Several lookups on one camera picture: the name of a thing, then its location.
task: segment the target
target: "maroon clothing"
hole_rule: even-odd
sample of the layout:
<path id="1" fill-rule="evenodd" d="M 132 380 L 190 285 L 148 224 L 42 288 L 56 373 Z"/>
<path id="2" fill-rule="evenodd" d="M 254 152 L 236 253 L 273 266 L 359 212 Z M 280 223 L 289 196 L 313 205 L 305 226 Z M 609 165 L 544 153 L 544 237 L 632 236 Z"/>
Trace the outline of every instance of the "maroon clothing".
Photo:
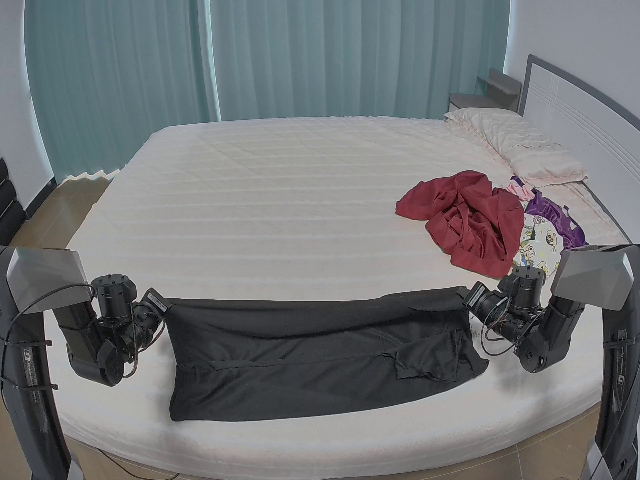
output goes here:
<path id="1" fill-rule="evenodd" d="M 421 181 L 396 203 L 396 214 L 428 220 L 425 228 L 452 265 L 496 278 L 509 272 L 524 226 L 518 197 L 492 189 L 476 171 Z"/>

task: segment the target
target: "pile of clothes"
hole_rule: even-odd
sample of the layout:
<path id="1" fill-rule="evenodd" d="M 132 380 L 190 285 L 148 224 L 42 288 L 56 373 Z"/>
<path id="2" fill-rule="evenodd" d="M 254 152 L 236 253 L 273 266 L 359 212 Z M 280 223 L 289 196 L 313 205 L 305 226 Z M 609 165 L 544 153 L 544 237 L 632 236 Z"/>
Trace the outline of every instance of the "pile of clothes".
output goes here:
<path id="1" fill-rule="evenodd" d="M 587 244 L 568 210 L 516 176 L 494 188 L 476 171 L 421 181 L 396 203 L 397 215 L 428 221 L 427 231 L 452 265 L 495 278 L 512 264 L 551 275 L 563 249 Z"/>

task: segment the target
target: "clothing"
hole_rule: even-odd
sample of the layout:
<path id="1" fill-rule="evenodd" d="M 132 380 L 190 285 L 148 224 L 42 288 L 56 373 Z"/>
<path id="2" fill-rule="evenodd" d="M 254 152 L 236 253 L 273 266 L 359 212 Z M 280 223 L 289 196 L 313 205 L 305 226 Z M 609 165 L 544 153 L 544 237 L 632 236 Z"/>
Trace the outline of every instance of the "clothing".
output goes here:
<path id="1" fill-rule="evenodd" d="M 556 271 L 563 250 L 553 224 L 540 215 L 524 215 L 520 248 L 513 259 L 517 266 L 541 268 L 547 278 Z"/>
<path id="2" fill-rule="evenodd" d="M 533 192 L 525 187 L 517 176 L 512 177 L 511 181 L 509 181 L 508 185 L 504 189 L 507 190 L 507 192 L 518 196 L 520 201 L 531 201 L 533 197 L 535 197 Z"/>
<path id="3" fill-rule="evenodd" d="M 569 216 L 569 208 L 564 207 L 565 214 L 560 206 L 551 201 L 551 199 L 542 197 L 540 190 L 533 189 L 533 193 L 535 197 L 527 205 L 525 213 L 539 215 L 549 220 L 558 235 L 562 236 L 564 249 L 587 245 L 584 231 L 578 222 Z"/>
<path id="4" fill-rule="evenodd" d="M 524 224 L 517 196 L 476 171 L 421 181 L 396 203 L 396 214 L 428 220 L 425 228 L 452 265 L 496 278 L 509 272 Z"/>
<path id="5" fill-rule="evenodd" d="M 458 288 L 359 301 L 172 299 L 171 419 L 337 414 L 458 386 L 488 365 Z"/>

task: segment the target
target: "tiled floor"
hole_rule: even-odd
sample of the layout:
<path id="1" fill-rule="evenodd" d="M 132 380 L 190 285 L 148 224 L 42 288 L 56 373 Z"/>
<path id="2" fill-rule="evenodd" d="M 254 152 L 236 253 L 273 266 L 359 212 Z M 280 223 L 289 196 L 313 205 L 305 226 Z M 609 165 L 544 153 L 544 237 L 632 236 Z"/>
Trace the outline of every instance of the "tiled floor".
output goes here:
<path id="1" fill-rule="evenodd" d="M 68 181 L 56 188 L 36 215 L 26 222 L 12 245 L 66 247 L 93 203 L 108 185 L 105 179 Z M 428 471 L 373 477 L 372 480 L 554 480 L 580 476 L 587 445 L 596 430 L 598 407 L 500 452 Z M 130 480 L 100 452 L 68 441 L 86 480 Z M 172 476 L 123 462 L 132 473 L 151 479 Z M 0 404 L 0 480 L 28 480 L 29 471 L 9 416 Z M 194 477 L 180 475 L 181 479 Z"/>

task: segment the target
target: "wall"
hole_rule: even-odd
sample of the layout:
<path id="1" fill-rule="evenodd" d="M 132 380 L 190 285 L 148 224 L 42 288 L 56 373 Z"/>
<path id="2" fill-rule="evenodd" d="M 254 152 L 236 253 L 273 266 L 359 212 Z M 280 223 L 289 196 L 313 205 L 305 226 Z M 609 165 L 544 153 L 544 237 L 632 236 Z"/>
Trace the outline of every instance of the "wall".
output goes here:
<path id="1" fill-rule="evenodd" d="M 24 60 L 24 0 L 0 0 L 0 155 L 23 208 L 53 178 Z"/>
<path id="2" fill-rule="evenodd" d="M 511 0 L 505 73 L 523 81 L 530 53 L 640 116 L 640 0 Z"/>

